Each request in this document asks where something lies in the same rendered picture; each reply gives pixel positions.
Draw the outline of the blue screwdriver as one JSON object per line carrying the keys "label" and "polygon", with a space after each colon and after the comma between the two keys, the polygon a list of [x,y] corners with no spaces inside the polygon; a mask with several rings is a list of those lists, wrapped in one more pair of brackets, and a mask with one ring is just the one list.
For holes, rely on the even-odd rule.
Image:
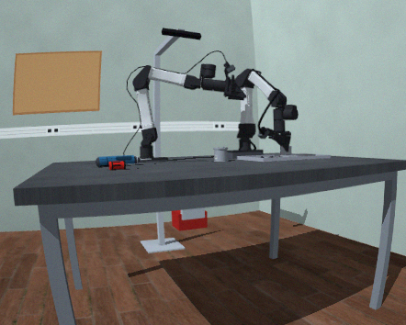
{"label": "blue screwdriver", "polygon": [[107,157],[97,157],[96,165],[98,167],[107,167],[109,162],[125,161],[126,164],[129,164],[129,163],[138,163],[140,161],[146,161],[146,160],[151,160],[151,159],[141,159],[134,155],[107,156]]}

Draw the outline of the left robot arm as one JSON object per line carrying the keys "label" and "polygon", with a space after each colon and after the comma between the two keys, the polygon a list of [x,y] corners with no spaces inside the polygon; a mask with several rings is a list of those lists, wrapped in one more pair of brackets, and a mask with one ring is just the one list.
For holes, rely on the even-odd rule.
{"label": "left robot arm", "polygon": [[[248,78],[247,78],[248,77]],[[248,80],[246,80],[248,79]],[[251,149],[251,140],[255,134],[255,124],[253,117],[253,103],[252,103],[252,93],[253,88],[256,85],[267,97],[267,100],[270,101],[278,92],[275,90],[267,81],[265,81],[259,74],[254,72],[252,69],[246,69],[240,73],[235,79],[237,85],[242,89],[246,94],[246,98],[241,100],[241,120],[239,124],[239,132],[237,138],[239,140],[239,150],[238,151],[228,151],[228,152],[257,152],[264,150],[252,150]],[[297,106],[287,105],[287,98],[283,93],[279,93],[276,96],[276,99],[271,103],[273,109],[273,117],[275,120],[281,121],[284,120],[296,120],[299,116]],[[281,111],[282,109],[282,111]],[[272,129],[266,129],[261,127],[260,129],[263,132],[263,135],[260,133],[257,135],[260,139],[266,139],[270,132],[276,132]]]}

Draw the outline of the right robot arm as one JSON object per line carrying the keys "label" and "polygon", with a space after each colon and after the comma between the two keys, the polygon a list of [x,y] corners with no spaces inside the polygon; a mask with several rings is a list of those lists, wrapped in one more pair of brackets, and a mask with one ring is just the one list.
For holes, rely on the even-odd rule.
{"label": "right robot arm", "polygon": [[[157,130],[154,126],[152,118],[152,109],[149,98],[149,83],[151,80],[165,82],[169,84],[176,84],[183,86],[184,88],[191,88],[193,90],[200,86],[203,90],[213,90],[213,82],[215,78],[216,65],[214,64],[201,64],[199,79],[196,76],[171,73],[163,70],[159,70],[146,65],[138,75],[133,79],[134,91],[136,92],[139,109],[141,113],[141,126],[142,126],[142,138],[140,146],[140,158],[151,159],[146,161],[159,161],[168,160],[167,157],[153,158],[152,143],[157,140]],[[148,75],[149,74],[149,75]],[[202,79],[201,79],[202,76]],[[148,78],[148,79],[147,79]],[[208,79],[206,79],[208,78]],[[146,83],[147,81],[147,83]],[[202,84],[203,83],[203,84]]]}

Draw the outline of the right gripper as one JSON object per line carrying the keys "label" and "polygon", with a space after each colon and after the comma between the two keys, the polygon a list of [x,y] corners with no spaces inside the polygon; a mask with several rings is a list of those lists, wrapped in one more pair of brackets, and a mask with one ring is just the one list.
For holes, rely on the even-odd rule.
{"label": "right gripper", "polygon": [[[230,79],[230,80],[229,80]],[[234,79],[234,80],[233,80]],[[229,82],[228,82],[229,80]],[[231,81],[231,83],[230,83]],[[214,87],[213,91],[217,92],[224,92],[225,97],[227,96],[228,99],[233,100],[244,100],[246,98],[246,94],[242,91],[242,89],[237,85],[234,75],[230,77],[226,77],[225,81],[222,80],[214,80]],[[232,85],[232,86],[231,86]]]}

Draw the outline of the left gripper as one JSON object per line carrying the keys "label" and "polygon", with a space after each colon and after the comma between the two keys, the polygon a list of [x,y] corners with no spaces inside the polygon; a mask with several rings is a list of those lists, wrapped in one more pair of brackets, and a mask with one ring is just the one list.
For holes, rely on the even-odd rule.
{"label": "left gripper", "polygon": [[[282,130],[282,131],[277,131],[277,130]],[[283,146],[283,148],[288,151],[290,139],[291,139],[291,132],[285,131],[285,120],[275,120],[274,119],[274,131],[276,132],[270,132],[268,134],[268,138],[275,140],[280,146]],[[282,135],[278,135],[278,134]],[[283,143],[282,143],[283,142]]]}

